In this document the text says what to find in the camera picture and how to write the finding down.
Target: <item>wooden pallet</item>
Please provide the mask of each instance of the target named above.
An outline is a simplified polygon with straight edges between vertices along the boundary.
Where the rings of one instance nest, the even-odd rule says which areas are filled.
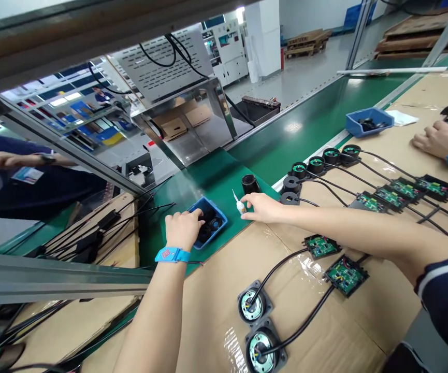
[[[376,47],[378,58],[409,58],[427,55],[448,23],[448,9],[432,17],[410,16],[384,33]]]

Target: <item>cardboard box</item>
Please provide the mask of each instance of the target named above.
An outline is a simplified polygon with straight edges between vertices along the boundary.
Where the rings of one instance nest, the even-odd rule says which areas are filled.
[[[182,116],[187,118],[191,126],[197,127],[208,121],[211,115],[212,112],[207,105],[199,106],[193,99],[153,118],[153,121],[163,132],[164,140],[170,141],[187,132]]]

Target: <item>black plastic cylinder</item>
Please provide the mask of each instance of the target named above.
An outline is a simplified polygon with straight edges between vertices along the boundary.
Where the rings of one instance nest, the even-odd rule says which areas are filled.
[[[324,150],[322,158],[326,160],[326,163],[334,164],[335,166],[341,163],[341,160],[339,159],[339,150],[336,148],[327,148]]]
[[[299,193],[300,183],[296,176],[287,176],[283,181],[283,192]]]
[[[307,165],[303,162],[293,163],[291,166],[291,176],[304,179],[307,176]]]
[[[298,198],[298,194],[294,193],[294,192],[284,192],[281,195],[281,200],[280,202],[283,205],[298,205],[298,201],[296,201],[296,199]]]
[[[245,194],[262,192],[260,185],[258,185],[258,182],[256,181],[255,175],[244,175],[241,180],[241,184],[243,185],[243,191]]]
[[[343,164],[352,164],[357,162],[358,156],[360,155],[360,146],[348,144],[343,147],[341,151],[341,162]]]
[[[324,171],[325,163],[326,161],[323,157],[312,157],[308,160],[307,170],[318,175]]]

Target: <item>blue plastic bin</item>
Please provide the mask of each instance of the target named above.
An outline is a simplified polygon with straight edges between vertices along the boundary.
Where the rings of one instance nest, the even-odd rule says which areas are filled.
[[[198,202],[196,202],[194,205],[192,205],[189,208],[189,212],[193,212],[194,210],[196,210],[197,208],[200,208],[201,210],[205,211],[208,210],[210,208],[212,208],[213,210],[215,210],[215,217],[222,219],[222,225],[219,227],[219,229],[217,229],[215,232],[212,233],[212,235],[210,236],[210,238],[206,241],[206,242],[200,242],[198,240],[196,240],[196,242],[194,243],[193,247],[196,250],[201,250],[202,248],[205,247],[205,245],[207,243],[209,243],[211,240],[213,240],[213,238],[222,230],[222,228],[227,224],[227,218],[225,217],[225,215],[222,213],[221,210],[219,210],[219,208],[209,199],[207,199],[206,197],[201,197],[200,200]]]
[[[384,128],[378,128],[376,130],[366,131],[362,128],[362,125],[358,122],[359,119],[372,118],[374,123],[386,122],[389,126]],[[368,108],[364,110],[359,110],[353,113],[346,114],[346,130],[350,132],[356,138],[366,137],[370,135],[375,135],[382,132],[388,128],[393,127],[395,124],[395,118],[387,114],[385,111],[378,108]]]

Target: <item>white paper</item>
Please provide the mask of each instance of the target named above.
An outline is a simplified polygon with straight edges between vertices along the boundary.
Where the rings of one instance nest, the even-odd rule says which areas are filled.
[[[419,118],[402,113],[398,110],[387,110],[386,113],[395,118],[396,127],[402,127],[407,124],[417,123],[417,121],[419,120]]]

